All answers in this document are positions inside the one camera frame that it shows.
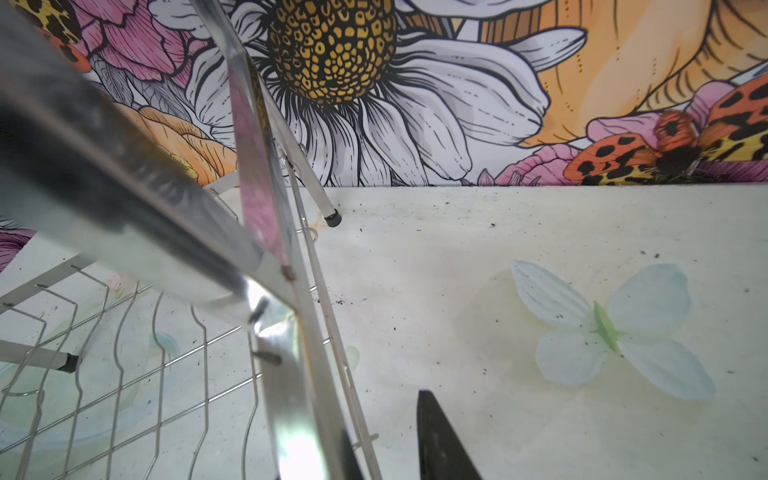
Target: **light blue butterfly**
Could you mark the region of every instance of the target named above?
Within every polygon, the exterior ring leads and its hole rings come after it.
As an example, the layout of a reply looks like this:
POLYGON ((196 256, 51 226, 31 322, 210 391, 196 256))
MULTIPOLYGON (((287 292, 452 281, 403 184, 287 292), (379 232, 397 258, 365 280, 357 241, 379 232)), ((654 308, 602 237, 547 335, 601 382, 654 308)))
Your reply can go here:
POLYGON ((614 293, 607 308, 533 263, 511 265, 523 304, 556 327, 538 341, 544 378, 568 386, 592 380, 609 350, 629 360, 665 393, 685 400, 712 398, 715 385, 699 359, 669 338, 690 311, 688 279, 676 265, 642 269, 614 293))

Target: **metal leg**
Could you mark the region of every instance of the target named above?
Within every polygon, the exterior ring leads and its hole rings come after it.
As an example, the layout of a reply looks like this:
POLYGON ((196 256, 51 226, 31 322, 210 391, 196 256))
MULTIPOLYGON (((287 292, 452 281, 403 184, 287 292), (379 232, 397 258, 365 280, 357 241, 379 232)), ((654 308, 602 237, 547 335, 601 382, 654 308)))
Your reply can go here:
POLYGON ((21 364, 25 356, 26 366, 39 366, 66 373, 74 372, 78 365, 77 355, 0 340, 0 362, 21 364))
POLYGON ((277 104, 272 99, 272 95, 269 93, 266 87, 264 87, 263 81, 260 81, 260 83, 261 91, 264 96, 264 103, 266 104, 266 111, 270 116, 270 123, 273 127, 272 132, 275 134, 275 137, 277 137, 280 145, 283 146, 286 157, 288 157, 288 161, 296 169, 296 172, 298 172, 299 178, 301 179, 302 183, 304 183, 304 187, 306 187, 306 190, 310 192, 310 195, 315 201, 315 204, 317 204, 320 212, 326 218, 328 226, 335 227, 341 223, 341 214, 333 206, 333 202, 331 202, 331 200, 328 198, 328 194, 323 189, 323 185, 321 185, 319 180, 317 180, 310 162, 306 159, 304 150, 293 136, 293 132, 291 132, 290 127, 288 127, 288 123, 283 117, 283 113, 280 112, 277 104))

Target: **black pointed object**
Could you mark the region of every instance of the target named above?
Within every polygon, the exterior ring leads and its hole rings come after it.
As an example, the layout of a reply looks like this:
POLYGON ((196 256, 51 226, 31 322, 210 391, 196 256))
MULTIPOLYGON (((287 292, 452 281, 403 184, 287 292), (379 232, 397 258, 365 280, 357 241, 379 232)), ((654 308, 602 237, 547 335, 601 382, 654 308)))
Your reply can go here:
POLYGON ((429 390, 419 392, 416 428, 422 480, 481 480, 435 395, 429 390))

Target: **yellow and black flower center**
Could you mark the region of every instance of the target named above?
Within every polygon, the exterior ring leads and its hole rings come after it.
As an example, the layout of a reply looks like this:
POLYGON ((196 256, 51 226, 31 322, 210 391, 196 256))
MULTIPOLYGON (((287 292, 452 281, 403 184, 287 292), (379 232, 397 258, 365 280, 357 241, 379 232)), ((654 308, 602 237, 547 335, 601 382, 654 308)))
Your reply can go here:
POLYGON ((278 0, 269 47, 280 78, 318 104, 368 92, 395 53, 392 0, 278 0))

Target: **floral wallpaper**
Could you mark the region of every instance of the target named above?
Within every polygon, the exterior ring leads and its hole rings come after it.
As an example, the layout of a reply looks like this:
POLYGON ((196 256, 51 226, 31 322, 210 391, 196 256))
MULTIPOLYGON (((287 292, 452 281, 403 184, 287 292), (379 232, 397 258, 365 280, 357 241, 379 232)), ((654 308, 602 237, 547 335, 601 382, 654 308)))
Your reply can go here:
MULTIPOLYGON (((9 0, 205 185, 236 168, 189 0, 9 0)), ((222 0, 323 185, 768 178, 759 0, 222 0)))

